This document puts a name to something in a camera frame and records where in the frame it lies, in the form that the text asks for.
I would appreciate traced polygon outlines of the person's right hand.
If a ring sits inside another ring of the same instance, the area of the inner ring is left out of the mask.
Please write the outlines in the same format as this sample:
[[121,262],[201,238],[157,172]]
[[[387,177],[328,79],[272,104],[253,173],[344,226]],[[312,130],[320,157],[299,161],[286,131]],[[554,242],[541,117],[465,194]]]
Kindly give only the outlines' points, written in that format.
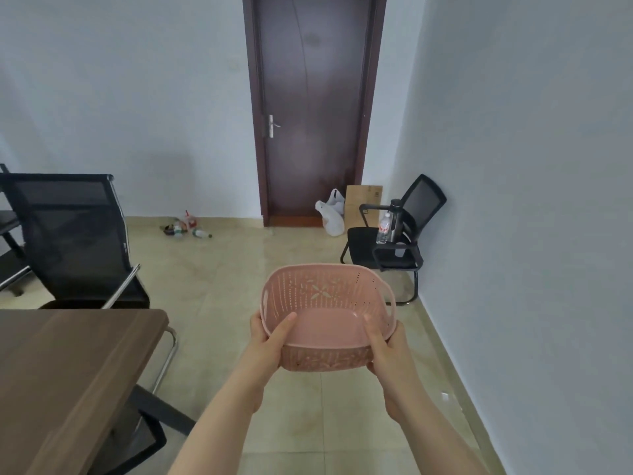
[[404,325],[397,321],[384,351],[372,351],[368,369],[382,386],[385,408],[397,423],[407,422],[407,415],[418,399],[421,382],[407,343]]

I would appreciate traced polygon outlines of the person's left hand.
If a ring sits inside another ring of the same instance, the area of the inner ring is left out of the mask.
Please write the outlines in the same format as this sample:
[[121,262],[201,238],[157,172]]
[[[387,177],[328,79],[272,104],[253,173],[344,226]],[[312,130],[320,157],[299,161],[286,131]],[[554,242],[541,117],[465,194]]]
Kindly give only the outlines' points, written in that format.
[[282,349],[274,352],[267,348],[271,334],[265,331],[260,312],[250,319],[250,334],[250,342],[234,372],[255,413],[261,407],[267,383],[281,366]]

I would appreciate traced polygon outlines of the pink plastic perforated basket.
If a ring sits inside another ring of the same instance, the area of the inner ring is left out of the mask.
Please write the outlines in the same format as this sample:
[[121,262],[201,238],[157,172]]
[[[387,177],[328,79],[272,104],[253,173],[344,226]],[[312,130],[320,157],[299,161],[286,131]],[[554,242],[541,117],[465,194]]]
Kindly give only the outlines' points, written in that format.
[[260,313],[267,335],[288,315],[297,315],[281,352],[280,365],[289,372],[365,367],[374,358],[365,317],[377,323],[385,341],[397,320],[394,293],[376,272],[330,263],[273,271],[263,285]]

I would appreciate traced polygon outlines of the person's right forearm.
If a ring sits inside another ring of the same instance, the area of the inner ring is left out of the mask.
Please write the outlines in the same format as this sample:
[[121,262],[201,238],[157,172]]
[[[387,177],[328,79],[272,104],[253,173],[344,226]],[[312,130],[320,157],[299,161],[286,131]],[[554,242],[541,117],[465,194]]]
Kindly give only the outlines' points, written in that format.
[[420,475],[491,475],[421,383],[381,383],[385,406],[399,423]]

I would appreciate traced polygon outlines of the person's left forearm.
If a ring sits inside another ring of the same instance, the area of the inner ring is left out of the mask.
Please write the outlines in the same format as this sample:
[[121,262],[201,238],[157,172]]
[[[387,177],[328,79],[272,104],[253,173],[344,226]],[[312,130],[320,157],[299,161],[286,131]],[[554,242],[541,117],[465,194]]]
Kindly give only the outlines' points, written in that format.
[[237,475],[264,391],[263,384],[231,377],[202,413],[167,475]]

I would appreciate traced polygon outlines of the black mesh visitor chair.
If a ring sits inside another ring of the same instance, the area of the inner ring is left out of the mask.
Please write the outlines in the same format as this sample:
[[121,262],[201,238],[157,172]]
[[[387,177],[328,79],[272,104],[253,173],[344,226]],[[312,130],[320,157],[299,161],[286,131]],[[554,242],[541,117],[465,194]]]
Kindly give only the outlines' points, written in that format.
[[367,269],[404,271],[413,275],[413,295],[406,301],[387,302],[391,306],[407,306],[418,299],[419,271],[423,257],[418,239],[436,213],[446,204],[447,197],[439,185],[420,174],[401,198],[388,205],[361,203],[357,209],[363,225],[346,232],[345,255],[354,265]]

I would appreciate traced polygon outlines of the black thermos bottle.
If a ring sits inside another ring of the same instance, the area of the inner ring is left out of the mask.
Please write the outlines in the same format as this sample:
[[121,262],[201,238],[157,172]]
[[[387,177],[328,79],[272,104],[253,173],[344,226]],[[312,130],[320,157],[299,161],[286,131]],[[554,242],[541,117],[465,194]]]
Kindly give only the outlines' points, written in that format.
[[391,233],[389,243],[396,244],[403,232],[404,202],[401,199],[392,199],[388,211],[392,214]]

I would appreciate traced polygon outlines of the white plastic bag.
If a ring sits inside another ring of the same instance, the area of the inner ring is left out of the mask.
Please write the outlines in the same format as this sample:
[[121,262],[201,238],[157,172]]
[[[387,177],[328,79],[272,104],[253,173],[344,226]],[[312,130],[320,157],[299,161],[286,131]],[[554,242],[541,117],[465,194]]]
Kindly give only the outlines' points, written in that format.
[[337,189],[333,189],[327,202],[317,201],[315,209],[321,215],[321,222],[326,233],[331,237],[344,234],[345,198]]

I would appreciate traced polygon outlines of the brown cardboard sheet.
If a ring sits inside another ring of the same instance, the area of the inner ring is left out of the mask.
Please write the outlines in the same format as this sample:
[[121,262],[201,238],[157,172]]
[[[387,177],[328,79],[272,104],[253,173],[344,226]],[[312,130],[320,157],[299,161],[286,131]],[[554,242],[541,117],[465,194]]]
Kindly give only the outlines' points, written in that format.
[[381,205],[383,186],[348,185],[344,203],[345,231],[357,227],[378,227],[380,209],[361,208],[364,205]]

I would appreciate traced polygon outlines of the brown wooden desk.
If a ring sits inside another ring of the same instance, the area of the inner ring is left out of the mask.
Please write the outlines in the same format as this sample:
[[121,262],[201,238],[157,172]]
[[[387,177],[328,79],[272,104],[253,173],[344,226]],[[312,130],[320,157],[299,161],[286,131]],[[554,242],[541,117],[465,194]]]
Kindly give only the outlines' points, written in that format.
[[169,318],[158,309],[0,310],[0,475],[85,475],[131,403],[195,421],[138,386]]

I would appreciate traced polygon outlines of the black mesh office chair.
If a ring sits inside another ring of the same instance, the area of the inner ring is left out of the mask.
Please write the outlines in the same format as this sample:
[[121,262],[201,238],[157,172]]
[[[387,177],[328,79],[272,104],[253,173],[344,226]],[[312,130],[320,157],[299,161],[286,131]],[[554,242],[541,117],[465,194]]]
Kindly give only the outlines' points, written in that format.
[[26,261],[53,296],[44,309],[148,309],[130,260],[113,175],[0,174]]

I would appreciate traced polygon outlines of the dark brown wooden door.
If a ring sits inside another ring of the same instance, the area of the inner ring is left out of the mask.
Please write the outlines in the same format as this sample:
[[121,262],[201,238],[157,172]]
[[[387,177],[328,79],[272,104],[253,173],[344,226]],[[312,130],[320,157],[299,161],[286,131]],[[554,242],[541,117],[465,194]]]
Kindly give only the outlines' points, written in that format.
[[316,227],[317,201],[363,183],[386,4],[242,0],[265,227]]

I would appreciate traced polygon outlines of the dark chair with metal frame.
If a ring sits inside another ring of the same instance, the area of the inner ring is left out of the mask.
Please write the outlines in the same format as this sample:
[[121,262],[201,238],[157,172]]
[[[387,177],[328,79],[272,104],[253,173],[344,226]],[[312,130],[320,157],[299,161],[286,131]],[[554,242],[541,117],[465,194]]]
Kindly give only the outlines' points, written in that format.
[[12,210],[0,209],[0,237],[9,247],[8,252],[0,255],[0,292],[7,289],[15,297],[24,292],[18,283],[31,273],[23,247],[12,235],[19,227],[20,222]]

